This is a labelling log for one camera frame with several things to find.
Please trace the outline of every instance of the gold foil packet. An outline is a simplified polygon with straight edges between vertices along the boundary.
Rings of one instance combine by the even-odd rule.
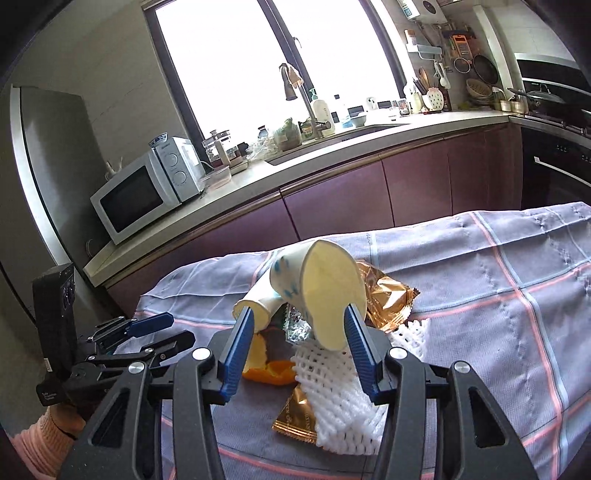
[[[420,292],[364,261],[358,261],[357,267],[368,299],[367,318],[385,333],[393,332],[408,319]]]
[[[316,443],[316,417],[306,394],[298,384],[281,413],[273,422],[273,430],[306,443]]]

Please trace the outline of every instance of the pink sleeve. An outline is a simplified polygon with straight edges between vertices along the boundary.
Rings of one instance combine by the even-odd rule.
[[[53,423],[49,409],[28,430],[11,439],[27,468],[38,480],[54,480],[74,440]]]

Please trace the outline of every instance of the metal screw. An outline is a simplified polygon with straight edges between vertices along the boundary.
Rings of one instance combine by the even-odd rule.
[[[127,367],[130,374],[139,374],[144,371],[145,365],[143,362],[133,362]]]
[[[205,360],[209,357],[212,353],[207,348],[198,348],[193,350],[193,358],[195,360]]]
[[[398,360],[402,360],[408,355],[407,351],[400,347],[391,348],[389,354],[392,358],[397,358]]]
[[[463,361],[453,364],[453,368],[456,369],[456,372],[460,372],[461,374],[467,374],[470,371],[470,365]]]

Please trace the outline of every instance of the gray refrigerator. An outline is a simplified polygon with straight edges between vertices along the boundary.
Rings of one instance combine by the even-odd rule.
[[[14,86],[0,100],[0,270],[22,310],[10,312],[12,328],[34,321],[33,279],[73,262],[76,327],[89,333],[121,312],[83,271],[110,240],[90,203],[106,168],[84,100]]]

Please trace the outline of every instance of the microwave door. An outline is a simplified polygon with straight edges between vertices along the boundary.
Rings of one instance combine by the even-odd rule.
[[[120,171],[93,196],[92,201],[115,244],[180,205],[152,151]]]

